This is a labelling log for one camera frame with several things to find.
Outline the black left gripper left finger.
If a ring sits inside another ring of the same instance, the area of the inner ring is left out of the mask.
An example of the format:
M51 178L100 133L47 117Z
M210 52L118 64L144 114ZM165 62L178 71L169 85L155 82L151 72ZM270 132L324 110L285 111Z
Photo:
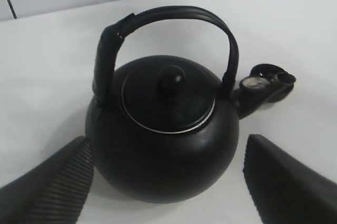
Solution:
M91 140L77 137L1 187L1 223L77 223L93 176Z

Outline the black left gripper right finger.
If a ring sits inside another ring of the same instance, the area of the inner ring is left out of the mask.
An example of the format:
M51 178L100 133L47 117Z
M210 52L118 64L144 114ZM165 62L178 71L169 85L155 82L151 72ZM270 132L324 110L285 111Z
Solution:
M336 183L266 137L249 135L243 174L263 223L336 223Z

